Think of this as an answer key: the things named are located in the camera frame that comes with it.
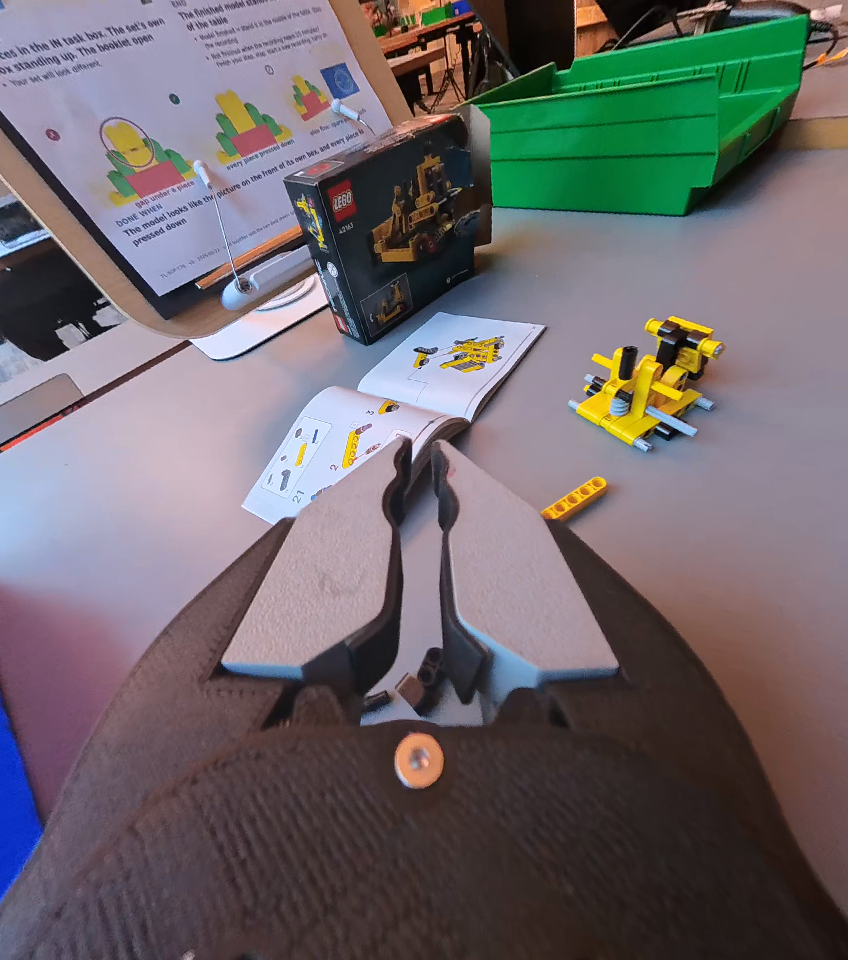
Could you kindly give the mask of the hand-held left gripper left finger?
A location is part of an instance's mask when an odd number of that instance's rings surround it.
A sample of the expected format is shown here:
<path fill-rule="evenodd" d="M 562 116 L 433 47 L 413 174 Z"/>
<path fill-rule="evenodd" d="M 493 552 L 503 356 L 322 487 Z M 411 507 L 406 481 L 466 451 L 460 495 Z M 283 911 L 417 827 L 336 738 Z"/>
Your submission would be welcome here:
<path fill-rule="evenodd" d="M 413 445 L 394 438 L 301 510 L 225 650 L 242 676 L 371 690 L 399 644 L 404 516 Z"/>

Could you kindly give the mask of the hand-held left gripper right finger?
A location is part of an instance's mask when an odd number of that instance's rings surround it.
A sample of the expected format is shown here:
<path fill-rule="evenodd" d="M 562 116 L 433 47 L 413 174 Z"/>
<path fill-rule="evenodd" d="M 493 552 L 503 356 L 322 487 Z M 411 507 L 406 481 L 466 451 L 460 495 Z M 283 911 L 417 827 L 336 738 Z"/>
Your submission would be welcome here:
<path fill-rule="evenodd" d="M 598 620 L 537 510 L 449 442 L 431 447 L 442 531 L 446 675 L 461 702 L 619 671 Z"/>

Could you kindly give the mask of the yellow lego beam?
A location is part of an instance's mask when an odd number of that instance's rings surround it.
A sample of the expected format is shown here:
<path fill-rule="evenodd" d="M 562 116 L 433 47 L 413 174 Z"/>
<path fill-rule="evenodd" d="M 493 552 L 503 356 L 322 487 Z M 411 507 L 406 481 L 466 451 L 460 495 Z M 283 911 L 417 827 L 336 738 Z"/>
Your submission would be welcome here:
<path fill-rule="evenodd" d="M 598 502 L 608 490 L 608 481 L 604 477 L 594 476 L 541 510 L 540 515 L 545 520 L 566 522 Z"/>

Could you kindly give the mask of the yellow lego vehicle assembly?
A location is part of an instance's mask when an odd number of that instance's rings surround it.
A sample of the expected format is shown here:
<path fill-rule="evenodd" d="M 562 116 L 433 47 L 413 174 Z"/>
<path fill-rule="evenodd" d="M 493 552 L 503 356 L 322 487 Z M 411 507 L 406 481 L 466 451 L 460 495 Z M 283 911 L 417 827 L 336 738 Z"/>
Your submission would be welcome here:
<path fill-rule="evenodd" d="M 594 354 L 593 362 L 606 375 L 587 375 L 584 398 L 568 405 L 627 446 L 649 452 L 654 436 L 670 440 L 697 434 L 686 415 L 693 409 L 711 411 L 715 404 L 694 385 L 726 346 L 712 327 L 676 316 L 650 318 L 645 330 L 655 340 L 655 354 L 638 357 L 634 345 L 617 349 L 612 357 Z"/>

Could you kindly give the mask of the lego instruction booklet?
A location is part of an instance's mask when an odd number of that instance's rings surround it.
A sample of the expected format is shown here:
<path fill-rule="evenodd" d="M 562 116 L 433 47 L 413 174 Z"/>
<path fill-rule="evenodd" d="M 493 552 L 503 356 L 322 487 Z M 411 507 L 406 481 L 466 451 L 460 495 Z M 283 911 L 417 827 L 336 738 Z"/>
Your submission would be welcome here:
<path fill-rule="evenodd" d="M 467 429 L 546 326 L 440 312 L 399 343 L 356 389 L 316 394 L 242 507 L 264 522 L 294 518 L 398 437 L 411 441 L 409 483 L 435 439 Z"/>

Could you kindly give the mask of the black lego set box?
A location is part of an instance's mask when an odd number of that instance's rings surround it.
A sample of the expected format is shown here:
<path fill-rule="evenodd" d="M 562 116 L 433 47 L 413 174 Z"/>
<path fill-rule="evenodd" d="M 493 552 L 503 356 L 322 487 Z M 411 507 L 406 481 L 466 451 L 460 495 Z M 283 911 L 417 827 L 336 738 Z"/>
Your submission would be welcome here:
<path fill-rule="evenodd" d="M 363 345 L 475 274 L 489 217 L 458 114 L 407 121 L 284 184 L 334 323 Z"/>

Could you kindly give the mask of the white stand base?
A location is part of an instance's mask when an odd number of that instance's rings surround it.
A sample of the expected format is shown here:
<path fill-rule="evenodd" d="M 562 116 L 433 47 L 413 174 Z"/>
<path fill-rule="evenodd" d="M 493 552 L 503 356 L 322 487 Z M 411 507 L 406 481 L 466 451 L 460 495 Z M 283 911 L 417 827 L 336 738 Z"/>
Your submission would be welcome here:
<path fill-rule="evenodd" d="M 327 306 L 327 297 L 307 246 L 274 255 L 244 270 L 221 294 L 222 330 L 191 343 L 214 361 L 233 359 L 273 339 Z"/>

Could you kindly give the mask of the grey laptop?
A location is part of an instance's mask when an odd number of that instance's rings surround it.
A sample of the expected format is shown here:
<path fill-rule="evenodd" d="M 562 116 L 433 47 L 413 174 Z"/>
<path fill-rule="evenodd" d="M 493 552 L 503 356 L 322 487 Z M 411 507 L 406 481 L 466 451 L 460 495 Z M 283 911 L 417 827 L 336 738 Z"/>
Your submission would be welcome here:
<path fill-rule="evenodd" d="M 70 376 L 58 374 L 0 404 L 0 448 L 84 400 Z"/>

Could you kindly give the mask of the green plastic bin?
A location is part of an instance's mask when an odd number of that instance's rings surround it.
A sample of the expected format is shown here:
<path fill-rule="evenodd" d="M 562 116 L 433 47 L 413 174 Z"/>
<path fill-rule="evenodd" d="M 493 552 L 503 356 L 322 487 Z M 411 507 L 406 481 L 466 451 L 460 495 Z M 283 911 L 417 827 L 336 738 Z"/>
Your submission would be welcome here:
<path fill-rule="evenodd" d="M 479 95 L 493 203 L 688 213 L 788 122 L 808 27 L 802 14 L 637 45 Z"/>

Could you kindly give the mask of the background wooden workbench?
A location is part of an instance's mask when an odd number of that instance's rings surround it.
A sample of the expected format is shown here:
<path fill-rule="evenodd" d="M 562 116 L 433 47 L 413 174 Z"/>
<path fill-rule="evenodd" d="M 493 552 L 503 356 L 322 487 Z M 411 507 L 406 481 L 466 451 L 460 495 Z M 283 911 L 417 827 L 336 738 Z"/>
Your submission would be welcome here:
<path fill-rule="evenodd" d="M 377 42 L 401 89 L 414 107 L 423 105 L 420 89 L 411 89 L 411 78 L 423 78 L 428 94 L 437 104 L 446 88 L 460 101 L 466 99 L 470 67 L 483 22 L 474 11 L 418 26 L 394 35 L 377 37 Z"/>

